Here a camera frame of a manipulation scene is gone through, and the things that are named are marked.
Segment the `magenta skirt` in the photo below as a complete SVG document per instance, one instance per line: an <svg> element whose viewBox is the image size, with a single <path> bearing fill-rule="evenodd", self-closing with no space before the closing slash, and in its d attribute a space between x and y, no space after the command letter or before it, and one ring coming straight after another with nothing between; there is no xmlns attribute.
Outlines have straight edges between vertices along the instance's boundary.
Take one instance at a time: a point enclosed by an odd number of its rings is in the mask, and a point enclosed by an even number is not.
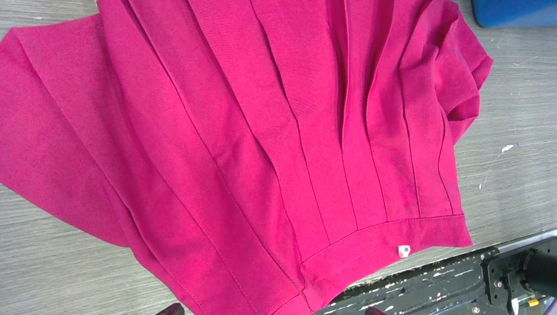
<svg viewBox="0 0 557 315"><path fill-rule="evenodd" d="M314 314L466 247L492 58L452 1L99 1L1 40L1 182L195 314Z"/></svg>

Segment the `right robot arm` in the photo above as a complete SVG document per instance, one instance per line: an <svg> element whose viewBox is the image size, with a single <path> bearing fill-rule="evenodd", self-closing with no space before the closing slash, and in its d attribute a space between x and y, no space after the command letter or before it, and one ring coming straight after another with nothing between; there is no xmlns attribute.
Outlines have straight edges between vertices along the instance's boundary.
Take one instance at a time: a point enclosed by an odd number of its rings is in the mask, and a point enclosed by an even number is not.
<svg viewBox="0 0 557 315"><path fill-rule="evenodd" d="M521 262L521 286L530 292L556 298L556 256L531 250Z"/></svg>

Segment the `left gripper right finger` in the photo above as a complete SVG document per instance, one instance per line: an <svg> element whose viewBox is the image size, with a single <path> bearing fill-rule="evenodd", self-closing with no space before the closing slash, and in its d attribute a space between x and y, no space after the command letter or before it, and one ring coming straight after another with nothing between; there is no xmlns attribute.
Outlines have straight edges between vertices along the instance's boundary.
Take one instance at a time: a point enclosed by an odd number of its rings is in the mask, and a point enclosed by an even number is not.
<svg viewBox="0 0 557 315"><path fill-rule="evenodd" d="M381 310L378 310L377 308L371 306L365 310L365 315L386 315L386 314Z"/></svg>

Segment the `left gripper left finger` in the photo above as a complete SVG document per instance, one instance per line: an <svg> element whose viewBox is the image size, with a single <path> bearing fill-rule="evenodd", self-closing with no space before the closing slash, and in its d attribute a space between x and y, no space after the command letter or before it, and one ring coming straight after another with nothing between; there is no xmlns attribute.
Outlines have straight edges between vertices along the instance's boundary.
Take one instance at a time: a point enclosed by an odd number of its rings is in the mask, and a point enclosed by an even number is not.
<svg viewBox="0 0 557 315"><path fill-rule="evenodd" d="M185 315L185 309L181 303L173 303L156 315Z"/></svg>

